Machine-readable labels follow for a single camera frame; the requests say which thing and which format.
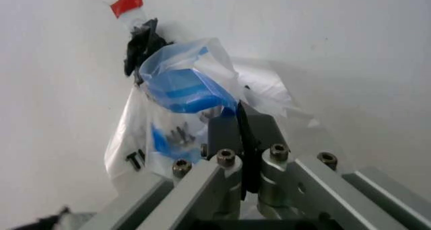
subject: bolt head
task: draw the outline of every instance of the bolt head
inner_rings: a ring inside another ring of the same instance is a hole
[[[223,167],[231,167],[235,164],[235,152],[231,149],[220,149],[216,157],[217,163]]]
[[[338,159],[335,157],[335,155],[328,152],[321,152],[317,155],[317,158],[332,170],[337,168]]]
[[[277,161],[286,161],[289,156],[289,148],[283,144],[273,144],[270,148],[270,156]]]
[[[192,169],[192,164],[185,159],[178,159],[172,165],[174,176],[182,178]]]

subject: white background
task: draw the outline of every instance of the white background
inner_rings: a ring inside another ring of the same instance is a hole
[[[103,153],[130,91],[114,0],[0,0],[0,228],[115,197]],[[431,200],[431,0],[144,0],[164,36],[270,61],[354,166]]]

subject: blue plastic bag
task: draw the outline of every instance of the blue plastic bag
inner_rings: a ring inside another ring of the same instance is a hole
[[[166,157],[198,161],[209,119],[235,113],[238,103],[238,75],[219,41],[165,46],[142,64],[139,74],[150,99],[147,167],[165,175],[165,163],[158,164]]]

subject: red tape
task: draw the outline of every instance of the red tape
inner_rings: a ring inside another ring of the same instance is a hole
[[[112,12],[118,18],[121,14],[143,5],[142,0],[118,0],[111,5]]]

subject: blurred black object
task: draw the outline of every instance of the blurred black object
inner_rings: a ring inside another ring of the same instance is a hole
[[[67,206],[63,207],[63,209],[59,212],[58,215],[51,215],[45,218],[39,218],[37,222],[19,226],[17,228],[13,228],[12,230],[51,230],[54,225],[60,220],[61,216],[70,213],[70,210]]]
[[[155,29],[157,27],[157,18],[148,20],[141,27],[135,27],[132,33],[132,39],[127,44],[127,58],[124,60],[124,74],[130,76],[134,72],[135,83],[142,84],[138,70],[141,64],[153,53],[162,47],[172,44],[167,43],[160,37]]]

